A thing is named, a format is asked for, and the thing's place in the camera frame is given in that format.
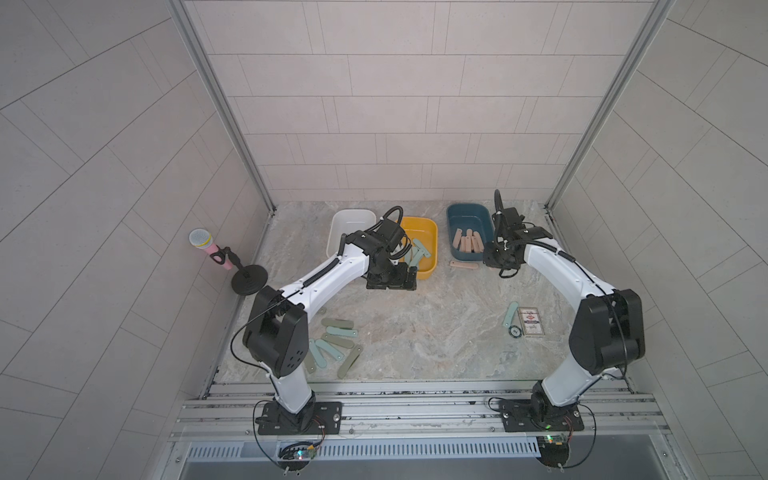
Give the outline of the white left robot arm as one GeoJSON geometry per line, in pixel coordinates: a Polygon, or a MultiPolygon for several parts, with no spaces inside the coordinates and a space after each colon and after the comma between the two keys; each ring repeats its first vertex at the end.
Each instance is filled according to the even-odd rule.
{"type": "Polygon", "coordinates": [[[321,307],[358,278],[369,290],[417,288],[417,268],[402,260],[411,250],[402,220],[403,208],[394,206],[373,226],[343,234],[336,255],[308,274],[256,293],[242,343],[275,389],[267,405],[291,427],[303,431],[314,423],[316,397],[302,363],[310,351],[309,323],[321,307]]]}

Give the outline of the left circuit board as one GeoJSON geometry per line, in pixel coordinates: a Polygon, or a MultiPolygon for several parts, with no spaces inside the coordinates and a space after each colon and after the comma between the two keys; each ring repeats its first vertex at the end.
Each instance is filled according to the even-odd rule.
{"type": "Polygon", "coordinates": [[[283,447],[278,454],[281,461],[311,461],[315,458],[319,446],[313,442],[296,442],[283,447]]]}

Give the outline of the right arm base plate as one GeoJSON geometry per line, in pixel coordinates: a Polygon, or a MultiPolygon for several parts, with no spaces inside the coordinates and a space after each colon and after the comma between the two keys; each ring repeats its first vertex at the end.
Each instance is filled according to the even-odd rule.
{"type": "Polygon", "coordinates": [[[552,406],[544,400],[500,400],[498,410],[507,433],[580,432],[585,429],[576,404],[552,406]]]}

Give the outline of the white storage box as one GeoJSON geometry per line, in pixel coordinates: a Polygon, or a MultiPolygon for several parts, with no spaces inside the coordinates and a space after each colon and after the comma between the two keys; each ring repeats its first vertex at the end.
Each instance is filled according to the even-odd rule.
{"type": "Polygon", "coordinates": [[[337,254],[342,235],[349,235],[358,230],[366,230],[377,222],[376,214],[367,209],[343,209],[336,212],[331,220],[330,233],[326,245],[326,255],[337,254]]]}

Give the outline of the right circuit board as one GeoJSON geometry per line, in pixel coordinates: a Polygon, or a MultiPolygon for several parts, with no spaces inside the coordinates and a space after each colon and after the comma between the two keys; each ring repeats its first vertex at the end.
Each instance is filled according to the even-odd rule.
{"type": "Polygon", "coordinates": [[[570,440],[567,435],[547,434],[536,437],[539,457],[538,461],[554,469],[563,469],[570,458],[570,440]]]}

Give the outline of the small printed card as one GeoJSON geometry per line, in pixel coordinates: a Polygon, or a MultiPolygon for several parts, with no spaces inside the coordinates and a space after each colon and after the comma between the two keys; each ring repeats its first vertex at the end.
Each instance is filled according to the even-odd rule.
{"type": "Polygon", "coordinates": [[[539,310],[534,307],[518,309],[520,327],[524,336],[544,336],[545,331],[539,310]]]}

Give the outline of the black microphone stand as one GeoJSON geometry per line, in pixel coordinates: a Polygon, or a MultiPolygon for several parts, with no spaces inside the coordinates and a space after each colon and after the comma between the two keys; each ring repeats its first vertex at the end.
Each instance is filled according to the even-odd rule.
{"type": "Polygon", "coordinates": [[[267,270],[256,264],[244,265],[240,257],[230,247],[219,248],[210,257],[220,266],[231,264],[236,273],[231,279],[232,290],[241,296],[253,295],[259,292],[268,281],[267,270]]]}

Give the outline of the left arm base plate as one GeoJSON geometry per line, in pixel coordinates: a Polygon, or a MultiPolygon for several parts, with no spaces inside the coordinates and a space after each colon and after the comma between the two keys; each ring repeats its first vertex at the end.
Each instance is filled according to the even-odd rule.
{"type": "Polygon", "coordinates": [[[342,402],[310,402],[293,414],[272,400],[256,419],[257,433],[263,436],[336,435],[340,431],[342,402]]]}

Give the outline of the circuit board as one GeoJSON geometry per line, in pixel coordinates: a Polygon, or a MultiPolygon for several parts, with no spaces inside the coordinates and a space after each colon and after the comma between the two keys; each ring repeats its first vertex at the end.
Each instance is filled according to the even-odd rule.
{"type": "Polygon", "coordinates": [[[547,434],[536,437],[539,457],[538,461],[554,469],[563,469],[570,458],[570,440],[567,435],[547,434]]]}
{"type": "Polygon", "coordinates": [[[315,458],[319,446],[313,442],[296,442],[283,447],[278,454],[281,461],[311,461],[315,458]]]}

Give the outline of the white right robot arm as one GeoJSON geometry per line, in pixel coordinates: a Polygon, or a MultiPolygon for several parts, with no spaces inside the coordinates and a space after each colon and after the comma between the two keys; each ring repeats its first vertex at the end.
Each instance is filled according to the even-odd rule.
{"type": "Polygon", "coordinates": [[[569,353],[559,367],[532,388],[528,401],[504,407],[524,414],[538,429],[573,424],[580,397],[604,376],[624,380],[628,366],[646,351],[642,301],[631,289],[618,290],[588,271],[546,229],[525,220],[495,199],[494,233],[483,262],[514,277],[524,265],[542,274],[571,304],[575,319],[569,353]]]}

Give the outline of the dark teal storage box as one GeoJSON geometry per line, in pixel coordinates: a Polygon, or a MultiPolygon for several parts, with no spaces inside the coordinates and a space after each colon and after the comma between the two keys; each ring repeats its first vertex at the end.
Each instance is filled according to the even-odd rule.
{"type": "Polygon", "coordinates": [[[481,262],[485,245],[492,240],[488,209],[476,203],[455,203],[447,208],[450,251],[455,260],[481,262]]]}

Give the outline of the pink toy microphone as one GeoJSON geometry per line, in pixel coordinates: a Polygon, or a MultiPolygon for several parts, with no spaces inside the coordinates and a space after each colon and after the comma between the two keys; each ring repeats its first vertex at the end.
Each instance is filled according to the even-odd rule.
{"type": "Polygon", "coordinates": [[[233,268],[227,254],[215,243],[213,235],[208,230],[196,228],[189,233],[188,239],[192,246],[203,250],[217,265],[226,270],[233,268]]]}

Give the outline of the yellow storage box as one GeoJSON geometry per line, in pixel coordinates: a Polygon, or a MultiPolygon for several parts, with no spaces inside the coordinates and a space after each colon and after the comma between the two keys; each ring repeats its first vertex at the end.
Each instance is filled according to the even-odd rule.
{"type": "Polygon", "coordinates": [[[404,228],[405,233],[408,237],[408,239],[411,242],[411,249],[409,252],[401,259],[402,262],[405,262],[408,264],[408,261],[411,259],[411,256],[413,255],[415,248],[412,243],[412,240],[414,238],[419,239],[423,245],[429,250],[431,253],[431,257],[427,258],[424,257],[421,259],[421,261],[418,264],[418,274],[417,279],[418,280],[426,280],[428,279],[433,271],[436,268],[437,260],[438,260],[438,253],[437,253],[437,247],[438,247],[438,227],[437,224],[428,218],[425,217],[404,217],[401,223],[401,226],[404,228]]]}

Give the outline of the aluminium rail frame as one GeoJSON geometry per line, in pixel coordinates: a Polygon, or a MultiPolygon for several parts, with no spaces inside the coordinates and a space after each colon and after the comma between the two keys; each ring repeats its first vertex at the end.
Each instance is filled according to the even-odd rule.
{"type": "MultiPolygon", "coordinates": [[[[315,382],[320,401],[343,405],[339,437],[484,437],[503,435],[491,397],[529,398],[525,380],[315,382]]],[[[177,441],[249,440],[268,384],[215,384],[204,400],[183,404],[170,437],[177,441]]],[[[581,398],[585,428],[603,435],[667,433],[670,428],[651,394],[632,393],[620,381],[600,381],[581,398]]]]}

